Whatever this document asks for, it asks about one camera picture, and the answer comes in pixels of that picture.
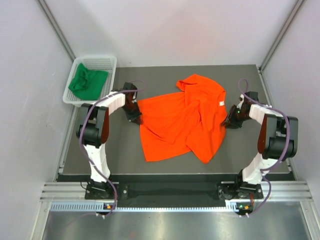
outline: white enclosure panel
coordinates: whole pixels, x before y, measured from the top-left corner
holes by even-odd
[[[46,0],[77,57],[120,67],[260,64],[294,0]]]
[[[0,239],[28,239],[71,106],[71,60],[35,0],[0,1]]]
[[[276,106],[299,119],[293,161],[320,212],[319,26],[320,1],[308,0],[267,66],[265,77]]]

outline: white plastic basket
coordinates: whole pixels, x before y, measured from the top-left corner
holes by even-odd
[[[77,57],[74,60],[68,80],[66,82],[62,100],[66,104],[73,104],[76,107],[81,107],[82,104],[92,104],[96,102],[96,101],[90,101],[90,100],[82,100],[76,97],[68,88],[72,79],[75,77],[78,65],[81,63],[89,70],[102,70],[102,71],[108,72],[108,77],[103,85],[103,88],[99,97],[99,99],[101,99],[107,96],[114,86],[117,58],[114,56],[96,55],[96,56]]]

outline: orange shirt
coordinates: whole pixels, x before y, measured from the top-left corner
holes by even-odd
[[[172,158],[189,151],[207,164],[226,134],[225,90],[199,75],[179,80],[182,91],[138,101],[142,112],[140,137],[147,162]]]

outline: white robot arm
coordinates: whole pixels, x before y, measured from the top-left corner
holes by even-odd
[[[258,102],[257,92],[249,91],[245,94]],[[219,196],[222,199],[246,199],[250,194],[253,194],[256,199],[263,198],[260,183],[263,176],[269,172],[265,169],[269,169],[279,161],[285,149],[287,137],[287,126],[283,116],[268,107],[267,105],[255,104],[241,95],[240,103],[231,107],[223,122],[222,125],[226,128],[238,129],[242,127],[244,121],[253,119],[261,125],[261,130],[257,143],[258,153],[252,162],[235,176],[232,185],[220,184],[218,186]],[[294,157],[298,147],[298,119],[292,116],[287,118],[290,136],[282,161]]]
[[[109,116],[118,108],[122,108],[126,103],[126,95],[119,93],[114,95],[116,92],[112,91],[109,93],[110,98],[98,103],[97,107],[104,107],[108,109]],[[86,144],[84,145],[88,157],[94,162],[95,166],[103,173],[107,178],[110,177],[110,170],[107,164],[106,157],[106,143],[102,143],[98,148],[95,145]],[[91,167],[91,179],[95,182],[105,182],[106,180],[95,170],[94,166]]]
[[[96,168],[108,179],[111,175],[106,157],[106,142],[109,137],[109,115],[111,115],[115,110],[123,108],[129,122],[136,123],[138,125],[142,122],[142,114],[136,100],[136,90],[137,88],[135,85],[126,82],[122,90],[110,92],[108,95],[109,98],[99,102],[94,107],[84,131],[84,122],[93,105],[83,104],[78,110],[78,123],[77,126],[75,126],[77,129],[76,136],[80,138],[81,132],[83,131],[81,143],[83,144],[88,157],[92,161],[90,163],[90,186],[95,190],[102,192],[108,191],[106,179],[96,171]]]

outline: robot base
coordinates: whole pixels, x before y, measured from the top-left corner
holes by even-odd
[[[104,200],[114,197],[113,189],[109,184],[96,182],[91,179],[86,186],[84,199],[87,200]]]
[[[250,194],[253,194],[254,199],[263,199],[261,185],[256,185],[256,191],[254,192],[243,192],[235,190],[234,183],[221,183],[217,186],[218,196],[221,200],[237,200],[237,199],[248,199],[250,200]]]

